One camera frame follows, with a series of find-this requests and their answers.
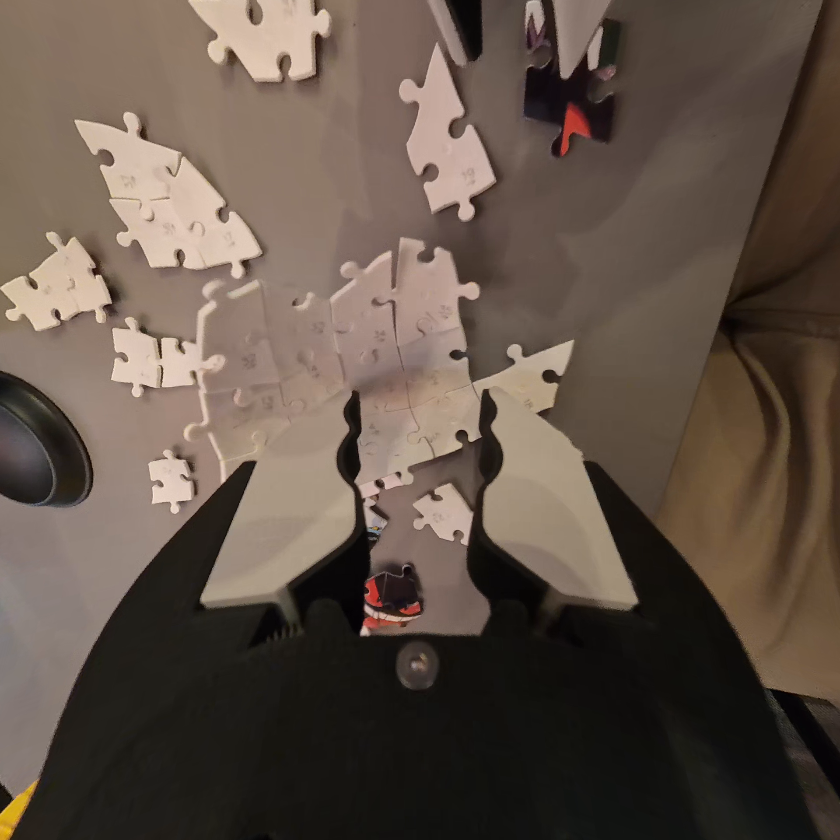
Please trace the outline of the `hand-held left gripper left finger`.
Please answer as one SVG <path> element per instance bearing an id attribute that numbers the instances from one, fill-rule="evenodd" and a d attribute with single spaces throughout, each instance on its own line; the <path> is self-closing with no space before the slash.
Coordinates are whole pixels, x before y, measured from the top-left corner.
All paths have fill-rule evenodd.
<path id="1" fill-rule="evenodd" d="M 363 618 L 370 571 L 357 440 L 361 399 L 344 391 L 258 456 L 201 594 L 206 609 L 272 604 L 300 621 L 320 599 Z"/>

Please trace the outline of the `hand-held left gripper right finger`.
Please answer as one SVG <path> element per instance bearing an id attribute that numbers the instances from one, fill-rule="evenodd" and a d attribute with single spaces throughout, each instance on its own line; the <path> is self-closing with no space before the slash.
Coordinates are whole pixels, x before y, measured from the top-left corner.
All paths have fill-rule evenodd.
<path id="1" fill-rule="evenodd" d="M 638 597 L 585 459 L 560 430 L 492 386 L 480 401 L 480 486 L 469 578 L 488 603 L 548 595 L 562 606 L 629 612 Z"/>

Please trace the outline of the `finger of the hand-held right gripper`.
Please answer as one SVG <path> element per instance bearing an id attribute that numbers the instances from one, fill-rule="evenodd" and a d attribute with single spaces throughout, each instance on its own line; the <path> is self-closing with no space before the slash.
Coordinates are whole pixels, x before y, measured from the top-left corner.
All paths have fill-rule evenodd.
<path id="1" fill-rule="evenodd" d="M 597 79 L 609 81 L 614 77 L 614 59 L 599 66 L 603 20 L 611 4 L 611 1 L 552 1 L 555 48 L 563 80 L 572 77 L 582 60 Z"/>
<path id="2" fill-rule="evenodd" d="M 483 48 L 482 1 L 427 1 L 451 59 L 458 67 L 478 60 Z"/>

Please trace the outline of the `dark printed puzzle piece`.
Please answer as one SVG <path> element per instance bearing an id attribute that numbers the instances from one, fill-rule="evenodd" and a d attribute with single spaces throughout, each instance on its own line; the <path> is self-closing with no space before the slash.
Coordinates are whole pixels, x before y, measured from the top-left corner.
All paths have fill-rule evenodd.
<path id="1" fill-rule="evenodd" d="M 598 143 L 608 142 L 613 134 L 616 100 L 612 93 L 597 98 L 595 88 L 614 77 L 610 80 L 597 79 L 583 59 L 570 79 L 560 78 L 552 2 L 526 2 L 523 28 L 530 54 L 535 54 L 542 47 L 551 49 L 550 58 L 545 63 L 526 69 L 523 115 L 527 119 L 551 124 L 558 130 L 550 147 L 552 156 L 565 156 L 575 135 Z M 598 64 L 602 67 L 615 60 L 617 70 L 622 24 L 605 16 L 602 32 L 604 37 Z"/>

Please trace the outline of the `white puzzle pieces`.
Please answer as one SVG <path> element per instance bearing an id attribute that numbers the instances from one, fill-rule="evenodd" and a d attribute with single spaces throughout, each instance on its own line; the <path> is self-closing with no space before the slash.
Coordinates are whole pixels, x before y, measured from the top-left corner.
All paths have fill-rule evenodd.
<path id="1" fill-rule="evenodd" d="M 229 51 L 245 58 L 255 81 L 279 81 L 281 57 L 292 58 L 290 78 L 313 77 L 317 71 L 315 38 L 328 36 L 331 17 L 326 9 L 316 11 L 314 2 L 266 2 L 268 14 L 259 24 L 248 20 L 248 2 L 190 2 L 216 37 L 208 45 L 210 57 L 221 63 Z M 430 210 L 435 213 L 457 207 L 458 218 L 475 215 L 473 199 L 495 185 L 486 149 L 478 132 L 468 124 L 454 137 L 452 123 L 465 115 L 463 103 L 444 58 L 436 44 L 422 85 L 403 80 L 400 99 L 417 106 L 412 131 L 406 142 L 408 160 L 417 175 L 433 166 L 437 176 L 423 184 Z M 101 167 L 110 192 L 110 204 L 127 229 L 120 232 L 122 246 L 137 242 L 150 267 L 179 266 L 201 270 L 231 268 L 232 279 L 242 280 L 246 262 L 261 256 L 256 238 L 242 218 L 231 212 L 222 220 L 218 212 L 224 199 L 200 171 L 180 152 L 151 143 L 142 136 L 142 123 L 131 112 L 123 115 L 120 131 L 97 122 L 76 121 L 89 151 L 107 151 L 113 160 Z M 26 319 L 35 331 L 44 331 L 83 312 L 92 312 L 99 323 L 107 322 L 112 305 L 110 290 L 96 272 L 96 263 L 77 238 L 62 241 L 49 232 L 54 252 L 27 276 L 2 285 L 2 297 L 12 304 L 4 315 L 15 322 Z M 545 375 L 562 375 L 571 360 L 574 342 L 555 345 L 530 356 L 514 344 L 507 354 L 512 364 L 506 370 L 473 382 L 442 400 L 421 406 L 416 418 L 429 438 L 435 457 L 460 448 L 458 433 L 468 440 L 478 438 L 478 412 L 482 393 L 492 386 L 517 398 L 539 413 L 551 408 L 557 384 Z M 130 385 L 132 396 L 142 397 L 153 389 L 196 386 L 199 366 L 195 342 L 156 338 L 143 331 L 136 318 L 112 328 L 114 360 L 110 379 Z M 376 495 L 380 487 L 400 486 L 398 476 L 360 485 L 363 497 Z"/>

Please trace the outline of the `assembled white puzzle ball section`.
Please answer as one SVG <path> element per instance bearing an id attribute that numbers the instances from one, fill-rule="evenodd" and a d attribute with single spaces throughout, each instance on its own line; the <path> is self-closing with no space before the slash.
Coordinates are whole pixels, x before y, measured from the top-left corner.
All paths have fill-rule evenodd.
<path id="1" fill-rule="evenodd" d="M 227 478 L 328 400 L 355 392 L 358 483 L 413 483 L 412 468 L 435 458 L 417 409 L 472 386 L 459 305 L 480 296 L 479 284 L 460 281 L 450 251 L 437 247 L 424 261 L 425 249 L 401 238 L 396 253 L 367 266 L 344 263 L 330 299 L 309 292 L 275 326 L 259 280 L 207 283 L 196 318 L 202 415 L 185 440 L 208 438 Z"/>

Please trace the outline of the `red and black puzzle piece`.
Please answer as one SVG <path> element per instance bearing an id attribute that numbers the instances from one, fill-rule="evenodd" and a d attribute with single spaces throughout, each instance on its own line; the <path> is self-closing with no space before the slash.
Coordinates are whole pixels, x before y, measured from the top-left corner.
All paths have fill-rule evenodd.
<path id="1" fill-rule="evenodd" d="M 417 574 L 410 563 L 399 571 L 383 570 L 365 583 L 362 637 L 383 630 L 405 629 L 424 612 Z"/>

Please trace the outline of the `black round puzzle stand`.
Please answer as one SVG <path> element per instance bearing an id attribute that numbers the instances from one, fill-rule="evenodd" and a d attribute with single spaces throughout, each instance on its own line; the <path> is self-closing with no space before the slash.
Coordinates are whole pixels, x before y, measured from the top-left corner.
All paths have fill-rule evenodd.
<path id="1" fill-rule="evenodd" d="M 29 382 L 1 373 L 1 495 L 33 508 L 88 498 L 88 449 L 66 414 Z"/>

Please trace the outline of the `person's beige trousers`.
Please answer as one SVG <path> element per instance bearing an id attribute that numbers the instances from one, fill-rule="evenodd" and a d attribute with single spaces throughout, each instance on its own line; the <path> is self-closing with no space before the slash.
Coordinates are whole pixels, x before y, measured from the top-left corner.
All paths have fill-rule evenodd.
<path id="1" fill-rule="evenodd" d="M 824 2 L 657 525 L 763 684 L 839 699 L 839 2 Z"/>

